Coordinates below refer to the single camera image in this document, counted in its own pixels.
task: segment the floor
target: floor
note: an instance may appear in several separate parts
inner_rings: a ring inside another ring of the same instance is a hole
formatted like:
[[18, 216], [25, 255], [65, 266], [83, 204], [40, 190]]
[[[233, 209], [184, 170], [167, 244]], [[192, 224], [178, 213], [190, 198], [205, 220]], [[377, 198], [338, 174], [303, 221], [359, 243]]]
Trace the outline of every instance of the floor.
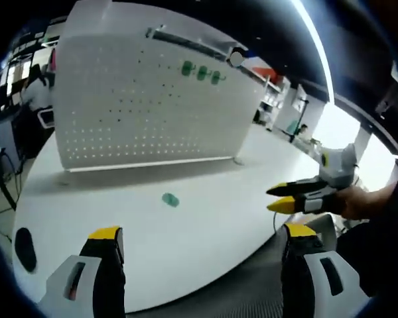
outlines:
[[[34, 163], [34, 159], [27, 160], [24, 164], [23, 172], [20, 176], [12, 176], [6, 183], [6, 187], [14, 200], [18, 199], [17, 185], [19, 189], [19, 182], [23, 184], [28, 176], [29, 170]], [[15, 211], [10, 208], [5, 196], [0, 190], [0, 248], [5, 255], [6, 260], [11, 264], [12, 260], [12, 244], [10, 239], [12, 237], [13, 222], [15, 220]]]

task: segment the gray floor mat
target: gray floor mat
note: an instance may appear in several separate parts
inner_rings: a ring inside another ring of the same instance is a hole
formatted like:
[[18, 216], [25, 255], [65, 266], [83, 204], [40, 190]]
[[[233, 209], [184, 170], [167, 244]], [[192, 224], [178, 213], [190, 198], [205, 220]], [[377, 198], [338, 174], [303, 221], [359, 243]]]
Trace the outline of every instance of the gray floor mat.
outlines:
[[282, 317], [281, 255], [285, 233], [268, 240], [245, 262], [183, 298], [127, 314], [139, 318]]

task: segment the perforated panel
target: perforated panel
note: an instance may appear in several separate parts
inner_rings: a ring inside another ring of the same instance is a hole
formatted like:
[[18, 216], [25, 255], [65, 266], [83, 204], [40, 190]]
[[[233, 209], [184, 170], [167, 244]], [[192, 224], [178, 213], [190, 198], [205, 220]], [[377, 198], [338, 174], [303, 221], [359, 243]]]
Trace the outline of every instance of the perforated panel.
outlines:
[[[196, 66], [189, 76], [185, 61]], [[57, 67], [56, 138], [66, 169], [235, 156], [263, 96], [239, 70], [144, 34], [65, 39]]]

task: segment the white table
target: white table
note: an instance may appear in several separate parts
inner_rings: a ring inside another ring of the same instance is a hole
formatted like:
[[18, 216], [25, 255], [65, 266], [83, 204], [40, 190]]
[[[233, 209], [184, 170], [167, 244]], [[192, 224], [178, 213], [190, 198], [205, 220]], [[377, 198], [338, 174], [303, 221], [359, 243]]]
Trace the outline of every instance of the white table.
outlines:
[[[16, 279], [39, 301], [46, 279], [79, 254], [98, 228], [123, 227], [125, 310], [154, 307], [219, 278], [273, 235], [277, 198], [271, 186], [318, 172], [317, 163], [263, 127], [252, 125], [238, 158], [69, 173], [62, 169], [54, 135], [29, 173], [18, 203], [13, 237], [30, 230], [37, 269], [26, 272], [13, 253]], [[161, 199], [180, 200], [170, 207]], [[287, 219], [277, 217], [277, 228]]]

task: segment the white pegboard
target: white pegboard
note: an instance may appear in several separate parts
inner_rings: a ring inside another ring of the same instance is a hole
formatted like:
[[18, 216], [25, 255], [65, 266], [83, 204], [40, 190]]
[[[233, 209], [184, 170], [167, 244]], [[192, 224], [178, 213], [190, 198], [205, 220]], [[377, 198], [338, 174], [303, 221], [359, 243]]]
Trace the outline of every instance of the white pegboard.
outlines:
[[[235, 156], [263, 87], [201, 53], [145, 33], [65, 38], [54, 118], [65, 169]], [[182, 75], [185, 61], [196, 65]], [[217, 85], [200, 66], [219, 71]]]

